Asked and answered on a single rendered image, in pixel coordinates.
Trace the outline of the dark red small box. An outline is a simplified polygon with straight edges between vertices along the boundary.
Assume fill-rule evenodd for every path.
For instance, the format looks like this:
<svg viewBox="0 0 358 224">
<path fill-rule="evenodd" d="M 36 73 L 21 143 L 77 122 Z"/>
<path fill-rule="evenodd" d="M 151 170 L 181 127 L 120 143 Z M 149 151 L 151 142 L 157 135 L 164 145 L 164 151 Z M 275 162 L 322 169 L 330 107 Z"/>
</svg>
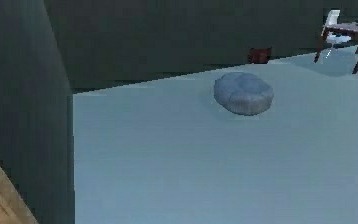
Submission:
<svg viewBox="0 0 358 224">
<path fill-rule="evenodd" d="M 270 60 L 272 48 L 251 48 L 248 54 L 250 64 L 267 64 Z"/>
</svg>

